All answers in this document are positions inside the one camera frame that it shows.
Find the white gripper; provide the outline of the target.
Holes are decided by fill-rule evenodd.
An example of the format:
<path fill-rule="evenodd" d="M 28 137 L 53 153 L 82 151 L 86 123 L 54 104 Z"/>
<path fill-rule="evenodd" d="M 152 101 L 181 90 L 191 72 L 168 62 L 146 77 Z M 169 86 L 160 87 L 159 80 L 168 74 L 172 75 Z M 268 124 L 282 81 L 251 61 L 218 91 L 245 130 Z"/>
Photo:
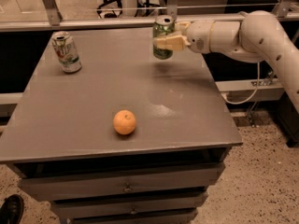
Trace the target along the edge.
<path fill-rule="evenodd" d="M 158 49 L 168 49 L 173 51 L 189 49 L 195 53 L 208 54 L 210 50 L 210 34 L 213 21 L 189 21 L 176 22 L 175 30 L 186 32 L 186 35 L 173 33 L 155 37 L 153 45 Z"/>

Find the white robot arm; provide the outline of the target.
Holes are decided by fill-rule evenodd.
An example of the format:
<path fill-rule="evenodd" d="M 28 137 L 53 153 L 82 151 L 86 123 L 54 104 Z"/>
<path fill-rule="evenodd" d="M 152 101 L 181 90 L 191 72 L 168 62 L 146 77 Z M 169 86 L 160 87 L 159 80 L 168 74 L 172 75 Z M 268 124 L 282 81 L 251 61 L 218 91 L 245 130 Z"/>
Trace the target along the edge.
<path fill-rule="evenodd" d="M 242 21 L 187 21 L 175 31 L 153 39 L 158 49 L 195 53 L 221 53 L 245 63 L 267 62 L 299 111 L 299 49 L 278 19 L 266 11 L 254 11 Z"/>

